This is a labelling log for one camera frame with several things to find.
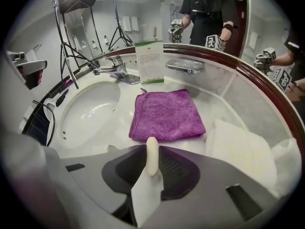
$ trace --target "door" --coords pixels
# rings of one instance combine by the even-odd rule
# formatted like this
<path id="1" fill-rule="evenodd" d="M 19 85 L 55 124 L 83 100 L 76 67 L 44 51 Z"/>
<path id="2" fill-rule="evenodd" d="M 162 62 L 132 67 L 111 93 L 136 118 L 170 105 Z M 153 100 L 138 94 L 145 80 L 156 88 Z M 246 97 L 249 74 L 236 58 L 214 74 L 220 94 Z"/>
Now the door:
<path id="1" fill-rule="evenodd" d="M 233 55 L 235 57 L 240 57 L 240 53 L 243 47 L 243 41 L 246 33 L 246 24 L 247 24 L 247 0 L 234 0 L 238 19 L 239 27 L 234 29 L 230 40 L 228 41 L 224 52 Z"/>

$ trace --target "sink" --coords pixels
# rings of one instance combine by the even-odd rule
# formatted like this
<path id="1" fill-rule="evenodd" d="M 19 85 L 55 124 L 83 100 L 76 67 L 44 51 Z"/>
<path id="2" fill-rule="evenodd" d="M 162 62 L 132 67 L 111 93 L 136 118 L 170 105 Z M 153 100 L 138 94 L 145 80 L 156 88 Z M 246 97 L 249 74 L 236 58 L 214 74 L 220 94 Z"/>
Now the sink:
<path id="1" fill-rule="evenodd" d="M 114 115 L 121 91 L 111 82 L 97 83 L 81 91 L 62 115 L 59 135 L 65 148 L 76 148 L 91 139 Z"/>

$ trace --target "purple microfiber cloth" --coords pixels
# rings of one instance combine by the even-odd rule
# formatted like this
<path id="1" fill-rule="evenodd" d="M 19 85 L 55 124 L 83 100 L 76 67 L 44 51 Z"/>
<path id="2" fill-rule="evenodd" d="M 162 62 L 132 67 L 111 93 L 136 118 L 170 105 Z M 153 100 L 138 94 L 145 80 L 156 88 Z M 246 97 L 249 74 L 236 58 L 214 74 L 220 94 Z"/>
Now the purple microfiber cloth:
<path id="1" fill-rule="evenodd" d="M 169 93 L 138 95 L 129 137 L 146 141 L 173 141 L 201 136 L 206 129 L 197 108 L 186 89 Z"/>

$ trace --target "soap dish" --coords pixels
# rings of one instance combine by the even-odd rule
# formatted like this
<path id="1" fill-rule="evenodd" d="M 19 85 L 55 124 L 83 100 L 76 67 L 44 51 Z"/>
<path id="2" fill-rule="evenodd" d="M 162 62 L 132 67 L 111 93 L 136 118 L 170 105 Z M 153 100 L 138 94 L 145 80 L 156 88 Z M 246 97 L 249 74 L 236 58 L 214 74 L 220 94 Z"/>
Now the soap dish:
<path id="1" fill-rule="evenodd" d="M 189 74 L 197 74 L 205 70 L 203 62 L 184 58 L 169 60 L 166 63 L 166 68 L 171 70 L 182 71 Z"/>

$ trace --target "countertop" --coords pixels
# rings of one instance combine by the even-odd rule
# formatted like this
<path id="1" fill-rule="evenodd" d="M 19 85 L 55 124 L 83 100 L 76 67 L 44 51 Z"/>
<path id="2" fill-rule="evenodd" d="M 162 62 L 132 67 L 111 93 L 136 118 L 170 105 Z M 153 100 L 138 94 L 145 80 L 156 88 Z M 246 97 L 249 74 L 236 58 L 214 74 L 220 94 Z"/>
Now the countertop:
<path id="1" fill-rule="evenodd" d="M 128 70 L 128 72 L 138 75 L 137 71 Z M 65 140 L 62 138 L 62 131 L 58 128 L 63 116 L 65 116 L 67 109 L 80 94 L 85 92 L 85 90 L 90 86 L 102 82 L 116 83 L 120 88 L 121 96 L 115 110 L 99 130 L 94 130 L 95 135 L 90 140 L 77 147 L 65 147 Z M 137 95 L 143 93 L 141 88 L 144 88 L 148 92 L 170 92 L 187 89 L 198 109 L 207 133 L 211 130 L 213 122 L 216 119 L 222 119 L 234 124 L 235 126 L 247 129 L 241 118 L 239 118 L 233 108 L 223 98 L 205 89 L 171 78 L 165 77 L 165 83 L 162 84 L 129 85 L 111 78 L 110 75 L 106 73 L 102 73 L 99 76 L 94 76 L 92 73 L 89 73 L 79 79 L 77 83 L 79 89 L 77 90 L 75 85 L 69 86 L 69 92 L 67 93 L 65 100 L 59 107 L 55 107 L 54 109 L 56 128 L 50 147 L 54 148 L 58 152 L 60 158 L 103 154 L 107 152 L 107 147 L 109 145 L 115 146 L 118 149 L 124 149 L 134 145 L 143 144 L 144 142 L 133 141 L 128 137 L 134 114 L 135 99 Z M 51 121 L 48 140 L 51 136 L 52 127 L 53 122 Z M 160 145 L 167 145 L 204 155 L 206 135 L 207 134 L 199 138 L 190 138 L 174 142 L 161 142 Z"/>

